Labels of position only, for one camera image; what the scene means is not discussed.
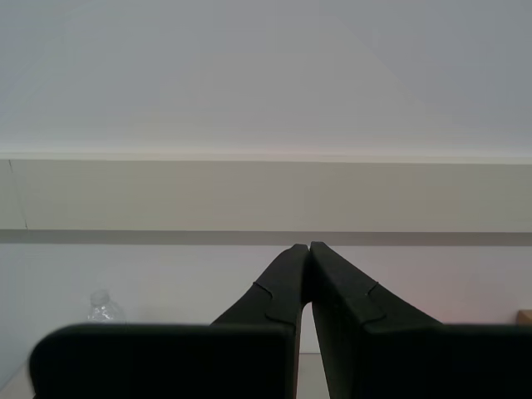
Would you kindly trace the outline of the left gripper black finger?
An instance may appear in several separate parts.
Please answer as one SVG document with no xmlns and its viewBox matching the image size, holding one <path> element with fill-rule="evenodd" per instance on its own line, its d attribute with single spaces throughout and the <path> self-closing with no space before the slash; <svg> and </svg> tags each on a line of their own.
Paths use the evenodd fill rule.
<svg viewBox="0 0 532 399">
<path fill-rule="evenodd" d="M 310 252 L 284 250 L 209 325 L 78 324 L 43 338 L 38 398 L 294 398 Z"/>
<path fill-rule="evenodd" d="M 326 244 L 310 246 L 311 303 L 332 398 L 529 398 L 531 329 L 444 324 Z"/>
</svg>

